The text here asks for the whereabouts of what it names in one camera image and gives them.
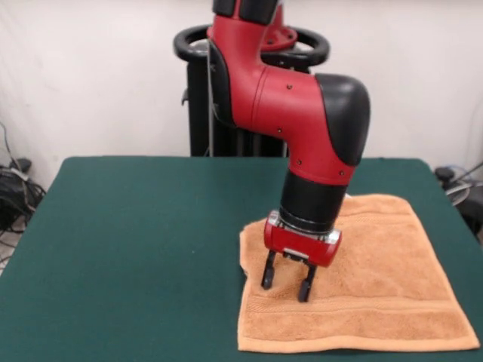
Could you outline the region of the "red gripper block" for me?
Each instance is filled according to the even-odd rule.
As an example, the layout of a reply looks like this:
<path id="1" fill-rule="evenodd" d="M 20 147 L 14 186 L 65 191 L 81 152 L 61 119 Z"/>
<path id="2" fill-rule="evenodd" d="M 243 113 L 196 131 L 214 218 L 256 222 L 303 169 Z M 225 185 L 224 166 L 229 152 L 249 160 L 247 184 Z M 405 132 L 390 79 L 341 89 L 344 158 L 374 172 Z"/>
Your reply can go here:
<path id="1" fill-rule="evenodd" d="M 263 239 L 269 252 L 263 270 L 261 287 L 264 290 L 272 287 L 275 274 L 273 263 L 276 253 L 286 253 L 309 263 L 307 276 L 300 285 L 297 297 L 299 302 L 307 302 L 317 266 L 327 268 L 332 263 L 343 239 L 343 234 L 338 229 L 333 229 L 328 234 L 307 234 L 289 228 L 279 216 L 269 216 L 264 226 Z"/>

